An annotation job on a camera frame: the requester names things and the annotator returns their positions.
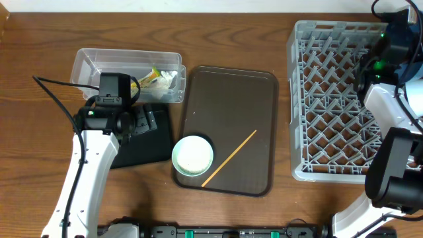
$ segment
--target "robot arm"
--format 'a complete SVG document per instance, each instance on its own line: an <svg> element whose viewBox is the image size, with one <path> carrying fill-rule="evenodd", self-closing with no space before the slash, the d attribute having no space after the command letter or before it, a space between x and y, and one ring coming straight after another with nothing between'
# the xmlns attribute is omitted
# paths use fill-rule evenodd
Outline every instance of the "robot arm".
<svg viewBox="0 0 423 238"><path fill-rule="evenodd" d="M85 142L85 165L75 190L69 225L68 237L97 237L98 212L106 184L107 175L114 157L118 153L119 143L116 136L103 134L101 130L82 131ZM69 193L75 179L80 159L78 137L73 137L72 159L61 190L60 198L42 237L61 237L63 215Z"/></svg>
<svg viewBox="0 0 423 238"><path fill-rule="evenodd" d="M135 114L131 105L137 97L130 96L130 76L120 73L102 73L100 75L99 96L89 99L77 115L75 124L83 138L85 162L81 161L81 146L78 135L73 137L73 151L69 170L66 175L58 204L42 238L98 237L98 213L110 166L118 154L118 138L129 139L136 127ZM78 174L80 164L84 163ZM71 197L75 178L79 176L74 190L65 224L65 210ZM101 237L138 238L139 226L128 220L115 221Z"/></svg>
<svg viewBox="0 0 423 238"><path fill-rule="evenodd" d="M421 171L406 170L408 163L423 164L423 135L416 127L422 125L421 121L411 121L404 111L405 108L410 112L412 118L423 115L423 80L419 80L423 76L422 59L410 62L412 73L401 77L403 62L416 45L410 38L404 40L402 36L407 34L412 36L412 29L404 22L390 22L385 37L382 35L360 60L354 89L379 124L383 143L367 171L365 192L333 217L334 237L365 237L392 216L398 218L423 209L423 175ZM403 83L406 92L399 89L397 100L396 85Z"/></svg>
<svg viewBox="0 0 423 238"><path fill-rule="evenodd" d="M378 208L373 205L373 202L376 203L386 199L385 195L387 195L386 191L391 177L403 178L408 154L410 153L412 146L412 142L407 143L405 140L396 142L392 141L392 143L390 143L388 140L394 132L391 128L404 128L410 133L420 134L417 128L410 123L410 120L399 106L397 100L394 98L394 92L395 86L393 85L376 84L370 86L367 95L365 96L365 107L375 116L385 141L382 147L379 148L380 152L378 152L377 157L373 160L373 163L375 163L373 165L373 169L369 170L366 177L366 192L363 192L363 194L347 209L342 212L338 212L333 217L332 232L337 238L354 236L366 237L366 235L371 233L373 230L392 219L387 218L386 220L380 221L371 229L368 229L366 232L358 235L359 231L363 231L365 228L371 226L373 222L379 220L383 215L391 214L404 216L406 214L401 209L386 206L388 204L382 204L382 206L378 206ZM400 99L403 100L404 105L406 105L406 107L411 111L410 106L405 101L404 95L401 95ZM401 149L401 151L398 151L400 154L399 157L402 157L402 160L397 156L397 154L391 153L391 149L389 149L394 148L394 146L396 149L398 144L400 145L399 149ZM410 182L411 181L408 180L403 181L403 183L406 184L410 184ZM399 185L399 187L405 188L406 185L402 184ZM418 198L407 199L414 201L419 200Z"/></svg>

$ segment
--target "plastic crate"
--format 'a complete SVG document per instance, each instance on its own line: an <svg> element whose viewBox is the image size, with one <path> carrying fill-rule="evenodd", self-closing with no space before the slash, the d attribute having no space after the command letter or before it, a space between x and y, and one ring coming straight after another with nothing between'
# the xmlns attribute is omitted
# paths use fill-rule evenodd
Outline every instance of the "plastic crate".
<svg viewBox="0 0 423 238"><path fill-rule="evenodd" d="M379 126L353 90L359 58L385 23L301 20L287 43L291 171L297 180L364 183Z"/></svg>

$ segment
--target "clear plastic container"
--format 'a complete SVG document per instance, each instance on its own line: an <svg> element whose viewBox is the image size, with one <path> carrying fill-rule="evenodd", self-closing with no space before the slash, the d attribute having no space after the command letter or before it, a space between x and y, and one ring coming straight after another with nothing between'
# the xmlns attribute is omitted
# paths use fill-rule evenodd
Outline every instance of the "clear plastic container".
<svg viewBox="0 0 423 238"><path fill-rule="evenodd" d="M136 79L145 77L156 67L159 71L177 71L169 89L141 89L138 102L182 102L185 94L186 69L178 53L141 50L80 49L73 64L71 83L99 86L100 74L125 73ZM98 95L97 90L80 88L84 99Z"/></svg>

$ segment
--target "brown tray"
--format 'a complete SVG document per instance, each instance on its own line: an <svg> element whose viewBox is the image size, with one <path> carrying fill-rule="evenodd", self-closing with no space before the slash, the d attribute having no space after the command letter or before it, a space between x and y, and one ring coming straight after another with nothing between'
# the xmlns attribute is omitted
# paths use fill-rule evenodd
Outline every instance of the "brown tray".
<svg viewBox="0 0 423 238"><path fill-rule="evenodd" d="M197 67L191 74L181 138L202 136L213 147L211 167L188 177L173 168L184 188L263 196L272 187L278 81L270 73ZM254 131L255 135L202 188L202 183Z"/></svg>

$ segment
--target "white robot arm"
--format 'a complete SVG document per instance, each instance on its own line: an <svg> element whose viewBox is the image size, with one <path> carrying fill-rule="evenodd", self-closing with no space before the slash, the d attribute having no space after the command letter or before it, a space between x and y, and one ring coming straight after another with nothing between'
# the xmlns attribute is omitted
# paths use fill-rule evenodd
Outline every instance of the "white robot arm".
<svg viewBox="0 0 423 238"><path fill-rule="evenodd" d="M407 109L412 112L419 111L422 108L423 100L417 103L416 99L423 96L423 83L421 81L410 82L406 87L414 87L416 92L421 92L419 95L414 95L411 103L410 98L408 100L411 105L414 105L411 109L408 102L405 100L404 93L402 90L399 91L400 99ZM365 107L374 115L376 122L381 128L382 136L385 137L391 128L405 128L410 130L414 134L421 134L416 126L411 123L405 112L402 110L395 98L395 86L388 84L376 84L371 85L364 100ZM337 238L350 238L358 234L359 231L369 227L373 222L381 218L382 215L396 215L404 216L405 213L401 209L394 208L376 208L373 206L370 198L367 197L366 193L363 194L353 202L347 209L342 212L338 212L332 219L332 232ZM366 237L373 230L382 226L384 223L390 221L392 218L380 221L377 225L374 225L371 229L362 233L357 237Z"/></svg>
<svg viewBox="0 0 423 238"><path fill-rule="evenodd" d="M118 154L119 143L111 133L102 130L82 131L85 144L85 165L75 190L69 214L68 237L97 238L98 212L113 159ZM78 137L73 136L72 159L61 190L58 204L41 237L61 237L63 215L71 187L79 166L81 148ZM102 238L138 238L138 226L131 223L111 225Z"/></svg>

